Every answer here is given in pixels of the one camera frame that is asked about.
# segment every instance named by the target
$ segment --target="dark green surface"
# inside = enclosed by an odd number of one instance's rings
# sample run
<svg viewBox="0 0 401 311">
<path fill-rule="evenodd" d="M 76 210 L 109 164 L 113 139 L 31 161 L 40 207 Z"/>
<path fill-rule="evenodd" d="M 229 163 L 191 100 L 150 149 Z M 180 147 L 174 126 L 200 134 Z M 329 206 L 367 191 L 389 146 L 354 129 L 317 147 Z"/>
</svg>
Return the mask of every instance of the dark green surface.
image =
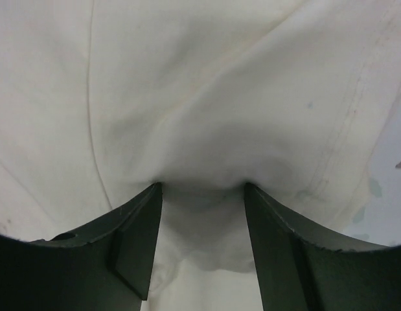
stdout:
<svg viewBox="0 0 401 311">
<path fill-rule="evenodd" d="M 25 243 L 0 235 L 0 311 L 140 310 L 161 204 L 161 186 L 154 185 L 53 241 Z"/>
<path fill-rule="evenodd" d="M 264 311 L 401 311 L 401 246 L 331 231 L 250 184 L 245 206 Z"/>
</svg>

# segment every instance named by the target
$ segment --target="stitching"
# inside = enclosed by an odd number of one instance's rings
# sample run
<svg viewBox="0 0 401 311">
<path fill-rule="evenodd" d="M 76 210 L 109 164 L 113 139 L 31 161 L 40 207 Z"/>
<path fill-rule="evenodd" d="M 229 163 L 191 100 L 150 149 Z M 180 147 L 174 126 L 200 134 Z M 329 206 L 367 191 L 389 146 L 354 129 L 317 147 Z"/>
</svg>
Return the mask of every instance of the stitching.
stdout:
<svg viewBox="0 0 401 311">
<path fill-rule="evenodd" d="M 93 135 L 92 135 L 92 124 L 91 124 L 91 105 L 90 105 L 90 96 L 89 96 L 89 89 L 90 89 L 90 83 L 89 83 L 89 77 L 90 77 L 90 72 L 91 72 L 91 49 L 92 49 L 92 28 L 93 28 L 93 18 L 94 18 L 94 7 L 95 7 L 95 0 L 92 1 L 92 7 L 91 7 L 91 21 L 89 23 L 89 46 L 88 46 L 88 63 L 87 63 L 87 69 L 86 69 L 86 102 L 87 102 L 87 117 L 88 117 L 88 129 L 89 129 L 89 140 L 91 141 L 91 151 L 92 151 L 92 156 L 93 156 L 93 161 L 95 165 L 95 169 L 97 171 L 97 175 L 100 181 L 100 184 L 102 186 L 102 190 L 104 192 L 105 199 L 109 205 L 109 208 L 112 210 L 112 204 L 108 198 L 107 190 L 105 188 L 104 182 L 101 177 L 101 173 L 98 167 L 97 163 L 97 157 L 95 155 L 95 147 L 94 147 L 94 140 L 93 140 Z"/>
<path fill-rule="evenodd" d="M 392 2 L 392 4 L 389 6 L 389 8 L 385 11 L 385 13 L 382 15 L 380 22 L 378 23 L 378 26 L 376 26 L 376 30 L 374 31 L 374 34 L 372 36 L 374 36 L 375 34 L 378 33 L 378 38 L 376 40 L 375 43 L 373 43 L 373 48 L 377 47 L 378 45 L 378 41 L 382 39 L 383 33 L 387 32 L 388 30 L 388 26 L 385 26 L 385 29 L 383 31 L 378 30 L 379 26 L 383 23 L 383 21 L 386 19 L 386 17 L 388 16 L 389 12 L 391 11 L 391 9 L 394 7 L 394 4 L 396 3 L 396 0 L 394 0 Z M 361 99 L 364 95 L 364 90 L 365 90 L 365 80 L 363 78 L 363 75 L 367 75 L 366 72 L 369 71 L 369 66 L 370 66 L 370 62 L 371 62 L 371 55 L 372 53 L 369 54 L 368 59 L 364 62 L 364 64 L 362 65 L 360 72 L 358 73 L 358 80 L 356 82 L 356 87 L 354 88 L 354 91 L 352 92 L 351 100 L 349 100 L 349 105 L 347 106 L 347 112 L 346 112 L 346 117 L 345 119 L 341 122 L 341 125 L 339 127 L 338 131 L 334 131 L 334 136 L 335 138 L 333 138 L 333 132 L 330 133 L 330 136 L 328 138 L 328 143 L 327 146 L 330 145 L 331 149 L 336 149 L 337 154 L 340 155 L 342 153 L 342 148 L 343 145 L 345 144 L 346 141 L 346 136 L 349 134 L 350 128 L 352 126 L 352 123 L 355 119 L 355 114 L 354 111 L 356 111 L 358 109 L 358 106 L 360 105 Z M 344 98 L 344 102 L 348 101 L 346 99 L 347 95 L 345 95 Z M 332 171 L 334 171 L 334 167 L 336 167 L 337 164 L 337 160 L 333 159 L 332 154 L 328 155 L 328 157 L 323 161 L 323 168 L 321 169 L 321 164 L 319 164 L 314 172 L 314 175 L 311 178 L 311 182 L 310 184 L 307 186 L 307 189 L 312 192 L 313 196 L 319 196 L 321 195 L 321 193 L 325 190 L 325 187 L 328 185 L 327 180 L 329 179 Z M 320 178 L 319 181 L 317 182 L 317 184 L 314 186 L 312 185 L 314 182 L 314 180 L 316 179 L 316 177 Z"/>
<path fill-rule="evenodd" d="M 395 3 L 396 3 L 396 0 L 394 0 L 393 3 L 391 4 L 391 6 L 386 10 L 385 14 L 380 19 L 378 27 L 380 26 L 380 24 L 384 23 L 384 21 L 390 14 L 391 9 L 394 7 Z M 357 109 L 360 109 L 360 106 L 363 107 L 362 99 L 365 94 L 365 88 L 367 86 L 367 82 L 365 80 L 366 80 L 366 76 L 369 76 L 371 66 L 374 63 L 374 60 L 372 59 L 372 57 L 375 54 L 379 53 L 378 50 L 381 50 L 383 42 L 387 41 L 387 39 L 385 38 L 384 35 L 387 34 L 389 31 L 391 31 L 394 28 L 394 26 L 392 27 L 391 22 L 392 22 L 392 19 L 386 23 L 383 30 L 376 31 L 376 33 L 378 33 L 378 37 L 371 47 L 372 52 L 369 53 L 365 63 L 363 64 L 363 67 L 361 68 L 357 86 L 356 86 L 356 88 L 354 90 L 354 94 L 352 96 L 352 100 L 351 100 L 352 103 L 349 106 L 349 110 L 347 112 L 347 114 L 349 115 L 349 123 L 346 124 L 346 121 L 348 121 L 348 120 L 346 120 L 343 123 L 343 125 L 339 131 L 339 135 L 336 139 L 336 142 L 334 143 L 334 148 L 337 148 L 337 158 L 334 159 L 333 155 L 332 154 L 330 155 L 329 160 L 328 160 L 328 166 L 326 167 L 325 171 L 323 172 L 324 176 L 323 176 L 323 178 L 321 178 L 321 181 L 319 182 L 319 184 L 315 190 L 315 193 L 317 193 L 317 195 L 320 195 L 325 190 L 325 188 L 328 185 L 327 181 L 329 180 L 330 176 L 334 173 L 334 170 L 336 169 L 337 164 L 342 162 L 342 160 L 343 160 L 341 158 L 341 155 L 343 153 L 343 147 L 346 145 L 347 137 L 349 136 L 352 125 L 353 125 L 354 121 L 357 119 L 356 111 L 357 111 Z"/>
</svg>

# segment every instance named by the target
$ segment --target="blue-gray spot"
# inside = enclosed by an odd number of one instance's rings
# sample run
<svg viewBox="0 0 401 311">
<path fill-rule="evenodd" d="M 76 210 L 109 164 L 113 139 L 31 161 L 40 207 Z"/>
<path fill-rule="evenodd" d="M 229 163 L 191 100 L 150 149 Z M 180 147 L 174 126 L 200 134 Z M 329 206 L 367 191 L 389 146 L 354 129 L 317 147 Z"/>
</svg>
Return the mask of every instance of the blue-gray spot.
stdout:
<svg viewBox="0 0 401 311">
<path fill-rule="evenodd" d="M 379 185 L 379 182 L 374 178 L 370 178 L 369 188 L 370 188 L 370 193 L 376 198 L 381 198 L 383 196 L 382 188 Z"/>
<path fill-rule="evenodd" d="M 354 215 L 353 217 L 353 223 L 354 224 L 358 224 L 359 222 L 361 222 L 364 219 L 364 213 L 366 211 L 366 206 L 362 207 L 357 214 Z"/>
<path fill-rule="evenodd" d="M 363 241 L 367 241 L 368 239 L 370 239 L 370 236 L 366 233 L 362 234 L 362 235 L 352 235 L 353 238 L 357 238 L 358 240 L 363 240 Z"/>
</svg>

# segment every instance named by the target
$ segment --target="white fabric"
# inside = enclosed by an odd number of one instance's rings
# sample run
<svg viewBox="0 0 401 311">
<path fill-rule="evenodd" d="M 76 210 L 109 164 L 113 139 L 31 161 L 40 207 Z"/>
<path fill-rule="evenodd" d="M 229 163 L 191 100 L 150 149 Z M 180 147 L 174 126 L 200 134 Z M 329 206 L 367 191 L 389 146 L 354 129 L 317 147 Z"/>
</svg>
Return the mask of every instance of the white fabric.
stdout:
<svg viewBox="0 0 401 311">
<path fill-rule="evenodd" d="M 401 97 L 401 0 L 0 0 L 0 232 L 165 183 L 150 311 L 261 310 L 241 184 L 341 229 Z"/>
<path fill-rule="evenodd" d="M 401 244 L 401 99 L 369 161 L 371 199 L 344 234 L 369 242 Z"/>
</svg>

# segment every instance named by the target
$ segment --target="seam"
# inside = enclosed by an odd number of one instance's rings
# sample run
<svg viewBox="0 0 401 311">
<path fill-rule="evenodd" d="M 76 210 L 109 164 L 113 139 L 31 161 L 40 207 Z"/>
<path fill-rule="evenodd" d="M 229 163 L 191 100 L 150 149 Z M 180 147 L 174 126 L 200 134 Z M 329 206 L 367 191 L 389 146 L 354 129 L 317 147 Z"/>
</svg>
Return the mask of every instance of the seam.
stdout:
<svg viewBox="0 0 401 311">
<path fill-rule="evenodd" d="M 242 51 L 233 57 L 233 59 L 230 61 L 230 63 L 225 64 L 223 67 L 213 71 L 207 78 L 204 79 L 204 81 L 200 81 L 199 85 L 196 86 L 192 91 L 189 91 L 191 95 L 184 95 L 184 99 L 179 101 L 177 104 L 171 106 L 168 110 L 166 110 L 164 117 L 162 117 L 161 122 L 165 120 L 169 115 L 171 115 L 173 112 L 177 111 L 180 109 L 182 106 L 184 106 L 188 101 L 192 98 L 196 98 L 196 94 L 200 92 L 205 86 L 208 86 L 211 81 L 214 81 L 217 77 L 221 76 L 222 74 L 226 73 L 230 68 L 233 67 L 233 64 L 236 64 L 240 59 L 242 59 L 247 53 L 250 52 L 250 50 L 253 50 L 257 45 L 260 44 L 260 42 L 266 38 L 270 33 L 272 33 L 276 28 L 281 26 L 287 19 L 290 19 L 291 16 L 293 16 L 298 10 L 302 9 L 302 7 L 308 3 L 309 0 L 303 0 L 301 3 L 299 3 L 287 16 L 282 18 L 276 25 L 271 27 L 270 29 L 266 30 L 265 33 L 260 34 L 257 36 L 257 38 L 253 41 L 251 41 L 250 44 L 248 44 L 247 47 L 242 48 Z"/>
<path fill-rule="evenodd" d="M 384 29 L 380 29 L 380 26 L 383 24 L 384 19 L 387 17 L 388 13 L 391 11 L 391 9 L 394 7 L 395 3 L 397 2 L 397 0 L 393 0 L 393 2 L 390 4 L 389 8 L 385 10 L 385 12 L 382 14 L 380 21 L 378 22 L 378 24 L 375 26 L 375 30 L 371 36 L 371 38 L 373 38 L 376 34 L 377 34 L 377 41 L 382 39 L 384 33 L 386 33 L 388 31 L 389 25 L 385 26 Z M 370 47 L 369 50 L 367 50 L 366 47 L 363 48 L 363 52 L 367 52 L 370 51 L 371 49 L 374 50 L 374 48 L 376 48 L 378 46 L 378 43 L 373 43 L 372 47 Z M 357 74 L 357 81 L 355 83 L 355 88 L 354 91 L 352 91 L 352 94 L 349 95 L 348 99 L 347 95 L 349 93 L 349 85 L 350 82 L 347 84 L 347 90 L 346 90 L 346 94 L 342 100 L 342 103 L 349 101 L 349 104 L 347 106 L 346 109 L 346 117 L 343 119 L 342 122 L 340 122 L 340 126 L 339 126 L 339 130 L 335 130 L 333 129 L 330 133 L 330 135 L 328 136 L 328 141 L 326 146 L 323 149 L 323 153 L 322 153 L 322 157 L 324 157 L 324 155 L 327 153 L 327 148 L 328 146 L 330 146 L 331 149 L 336 149 L 337 148 L 337 155 L 339 156 L 342 153 L 342 149 L 345 146 L 345 142 L 346 142 L 346 138 L 350 132 L 351 126 L 354 122 L 355 114 L 352 113 L 352 111 L 356 111 L 359 106 L 361 105 L 360 102 L 364 96 L 364 92 L 365 92 L 365 87 L 366 87 L 366 82 L 364 81 L 364 79 L 362 78 L 363 74 L 365 74 L 366 72 L 369 72 L 369 67 L 370 67 L 370 57 L 372 55 L 372 52 L 369 52 L 367 54 L 367 56 L 365 56 L 365 58 L 367 58 L 367 60 L 365 60 L 362 65 L 361 65 L 361 69 L 359 71 L 359 73 Z M 331 176 L 332 172 L 334 171 L 334 168 L 336 167 L 339 158 L 334 160 L 334 156 L 333 153 L 329 154 L 327 157 L 325 157 L 324 159 L 321 160 L 322 161 L 322 168 L 321 168 L 321 164 L 317 165 L 317 168 L 314 171 L 314 174 L 310 180 L 310 183 L 308 184 L 308 186 L 306 187 L 306 190 L 308 190 L 309 192 L 312 193 L 311 197 L 309 197 L 307 200 L 303 201 L 304 203 L 308 203 L 312 197 L 320 197 L 320 195 L 323 193 L 323 191 L 325 190 L 325 188 L 327 187 L 327 181 L 329 179 L 329 177 Z"/>
<path fill-rule="evenodd" d="M 21 180 L 3 163 L 0 159 L 0 167 L 5 170 L 8 175 L 32 198 L 32 200 L 38 205 L 38 207 L 43 211 L 43 213 L 47 216 L 47 218 L 53 223 L 56 223 L 56 220 L 48 213 L 48 211 L 43 208 L 43 205 L 39 202 L 39 200 L 33 195 L 33 192 L 30 191 L 28 187 L 26 187 Z"/>
<path fill-rule="evenodd" d="M 90 105 L 90 83 L 89 83 L 89 77 L 90 77 L 90 72 L 91 72 L 91 49 L 92 49 L 92 29 L 93 29 L 93 20 L 94 20 L 94 7 L 95 7 L 95 0 L 92 1 L 92 7 L 91 7 L 91 21 L 89 22 L 89 37 L 88 37 L 88 62 L 87 62 L 87 68 L 86 68 L 86 104 L 87 104 L 87 118 L 88 118 L 88 130 L 89 130 L 89 140 L 91 142 L 91 153 L 95 165 L 95 169 L 97 171 L 97 176 L 99 179 L 99 182 L 102 186 L 102 190 L 105 196 L 105 199 L 109 205 L 109 208 L 112 210 L 112 204 L 109 200 L 107 190 L 105 188 L 104 182 L 101 177 L 101 173 L 98 167 L 98 162 L 97 162 L 97 157 L 95 155 L 95 147 L 94 147 L 94 140 L 93 140 L 93 134 L 92 134 L 92 124 L 91 124 L 91 105 Z"/>
<path fill-rule="evenodd" d="M 326 169 L 323 172 L 323 176 L 321 176 L 321 180 L 315 189 L 315 193 L 317 193 L 317 195 L 320 195 L 321 193 L 323 193 L 323 191 L 327 187 L 327 183 L 323 182 L 322 179 L 329 180 L 330 176 L 334 173 L 335 169 L 337 168 L 337 164 L 340 161 L 342 161 L 341 155 L 343 153 L 343 148 L 347 144 L 347 137 L 349 136 L 349 134 L 351 132 L 351 128 L 352 128 L 354 122 L 356 122 L 356 120 L 357 120 L 356 111 L 363 107 L 362 100 L 363 100 L 363 96 L 365 94 L 365 89 L 367 86 L 367 82 L 365 81 L 366 79 L 363 77 L 370 75 L 371 67 L 374 64 L 374 61 L 372 60 L 372 56 L 375 54 L 378 54 L 377 49 L 380 49 L 380 50 L 383 49 L 383 41 L 387 41 L 387 39 L 384 39 L 385 34 L 387 34 L 389 31 L 392 31 L 392 29 L 393 29 L 393 28 L 391 28 L 392 19 L 390 19 L 390 21 L 388 21 L 386 23 L 386 25 L 384 26 L 383 29 L 379 29 L 379 26 L 381 24 L 385 23 L 386 17 L 389 15 L 391 10 L 395 6 L 396 2 L 397 2 L 397 0 L 394 0 L 392 2 L 392 4 L 385 11 L 385 13 L 383 14 L 383 16 L 380 19 L 380 22 L 377 25 L 377 30 L 375 31 L 375 33 L 377 33 L 378 35 L 375 39 L 375 42 L 370 47 L 370 49 L 369 49 L 370 53 L 366 56 L 366 60 L 364 61 L 364 64 L 360 70 L 359 78 L 357 81 L 357 86 L 355 87 L 354 92 L 353 92 L 353 96 L 352 96 L 352 100 L 351 100 L 352 102 L 349 105 L 349 108 L 347 110 L 347 114 L 349 114 L 349 116 L 347 117 L 349 119 L 349 123 L 345 124 L 345 122 L 344 122 L 341 125 L 337 139 L 334 142 L 334 148 L 337 148 L 337 158 L 334 159 L 333 155 L 330 154 Z"/>
</svg>

